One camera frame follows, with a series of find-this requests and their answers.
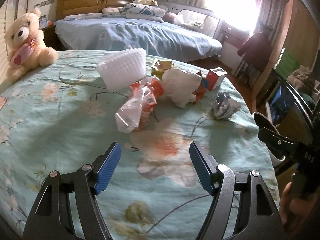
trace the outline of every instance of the blue bedsheet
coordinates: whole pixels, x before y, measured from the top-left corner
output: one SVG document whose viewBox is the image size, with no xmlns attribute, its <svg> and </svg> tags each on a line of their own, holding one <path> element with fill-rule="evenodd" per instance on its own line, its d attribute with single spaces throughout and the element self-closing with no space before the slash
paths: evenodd
<svg viewBox="0 0 320 240">
<path fill-rule="evenodd" d="M 8 99 L 0 110 L 0 216 L 20 235 L 50 171 L 74 172 L 105 153 L 113 141 L 121 144 L 122 157 L 97 201 L 114 240 L 196 238 L 212 197 L 198 182 L 189 157 L 194 140 L 234 171 L 259 171 L 274 200 L 279 201 L 269 153 L 257 137 L 259 128 L 228 79 L 184 109 L 161 96 L 146 129 L 125 134 L 117 129 L 115 113 L 128 100 L 130 90 L 109 92 L 96 70 L 110 52 L 58 53 L 54 65 L 0 91 Z M 148 56 L 148 75 L 152 61 Z M 194 73 L 200 70 L 174 63 Z M 240 111 L 230 121 L 210 117 L 212 98 L 218 91 L 229 92 L 241 102 Z M 72 216 L 81 236 L 71 196 Z M 235 194 L 226 236 L 233 232 L 238 200 Z"/>
<path fill-rule="evenodd" d="M 55 32 L 68 49 L 144 48 L 147 54 L 188 62 L 218 55 L 211 37 L 170 23 L 123 18 L 59 20 Z"/>
</svg>

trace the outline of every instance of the pink heart bib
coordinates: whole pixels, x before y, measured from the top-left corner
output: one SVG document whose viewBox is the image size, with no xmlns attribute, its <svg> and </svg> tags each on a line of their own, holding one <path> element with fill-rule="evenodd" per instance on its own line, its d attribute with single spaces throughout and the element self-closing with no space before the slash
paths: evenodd
<svg viewBox="0 0 320 240">
<path fill-rule="evenodd" d="M 35 46 L 34 43 L 35 40 L 32 39 L 30 43 L 23 44 L 21 48 L 17 50 L 11 59 L 12 66 L 19 67 L 30 57 Z"/>
</svg>

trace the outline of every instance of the coat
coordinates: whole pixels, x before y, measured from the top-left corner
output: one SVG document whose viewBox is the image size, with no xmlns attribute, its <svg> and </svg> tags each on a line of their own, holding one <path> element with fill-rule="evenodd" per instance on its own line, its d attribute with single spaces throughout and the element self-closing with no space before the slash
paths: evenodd
<svg viewBox="0 0 320 240">
<path fill-rule="evenodd" d="M 243 60 L 254 68 L 264 71 L 272 52 L 271 42 L 268 35 L 264 32 L 255 33 L 251 36 L 238 50 L 238 55 L 242 56 Z"/>
</svg>

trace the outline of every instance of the bedside table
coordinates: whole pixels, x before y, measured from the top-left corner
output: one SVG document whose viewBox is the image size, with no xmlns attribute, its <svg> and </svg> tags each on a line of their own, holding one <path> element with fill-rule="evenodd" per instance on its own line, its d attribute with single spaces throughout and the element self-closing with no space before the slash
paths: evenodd
<svg viewBox="0 0 320 240">
<path fill-rule="evenodd" d="M 45 27 L 41 29 L 44 33 L 44 43 L 47 47 L 52 47 L 56 51 L 60 51 L 60 41 L 57 37 L 57 34 L 54 32 L 56 26 L 55 25 L 50 25 L 48 27 Z"/>
</svg>

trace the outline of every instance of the sunlight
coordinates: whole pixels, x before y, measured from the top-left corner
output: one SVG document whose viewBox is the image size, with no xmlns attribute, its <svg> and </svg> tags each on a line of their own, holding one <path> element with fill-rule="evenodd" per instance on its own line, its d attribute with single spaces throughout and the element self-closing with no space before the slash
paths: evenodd
<svg viewBox="0 0 320 240">
<path fill-rule="evenodd" d="M 231 26 L 250 32 L 254 30 L 259 10 L 256 0 L 206 0 L 210 9 L 223 18 Z"/>
</svg>

